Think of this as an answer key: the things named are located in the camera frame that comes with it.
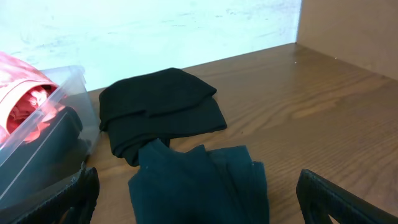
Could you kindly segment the pink garment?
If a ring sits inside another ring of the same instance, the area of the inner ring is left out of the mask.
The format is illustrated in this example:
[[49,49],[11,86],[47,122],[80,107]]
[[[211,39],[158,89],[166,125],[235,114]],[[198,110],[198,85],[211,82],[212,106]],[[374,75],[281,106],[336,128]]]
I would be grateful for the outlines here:
[[41,71],[13,56],[1,53],[1,142],[33,113],[42,108],[45,116],[25,141],[36,140],[50,126],[50,120],[65,108],[60,103],[46,103],[58,85]]

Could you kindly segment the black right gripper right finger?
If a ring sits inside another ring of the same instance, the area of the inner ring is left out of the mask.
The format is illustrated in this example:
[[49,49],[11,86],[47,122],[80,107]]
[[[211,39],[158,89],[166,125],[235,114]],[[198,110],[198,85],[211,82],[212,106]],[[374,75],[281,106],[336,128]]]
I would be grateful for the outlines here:
[[306,224],[396,224],[397,217],[353,195],[322,176],[303,169],[296,194]]

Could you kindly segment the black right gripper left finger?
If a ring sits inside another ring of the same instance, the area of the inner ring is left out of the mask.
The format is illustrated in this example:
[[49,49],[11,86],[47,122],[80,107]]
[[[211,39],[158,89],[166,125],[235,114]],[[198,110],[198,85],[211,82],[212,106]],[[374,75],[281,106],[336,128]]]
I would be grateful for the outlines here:
[[99,192],[97,170],[83,166],[27,199],[2,208],[1,223],[89,223]]

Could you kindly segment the black knit garment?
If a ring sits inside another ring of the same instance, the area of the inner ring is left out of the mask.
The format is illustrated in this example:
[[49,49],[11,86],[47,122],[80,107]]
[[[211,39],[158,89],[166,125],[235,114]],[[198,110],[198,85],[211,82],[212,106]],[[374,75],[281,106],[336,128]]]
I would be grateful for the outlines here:
[[16,203],[76,173],[91,141],[80,139],[83,125],[66,107],[38,139],[22,143],[1,166],[1,205]]

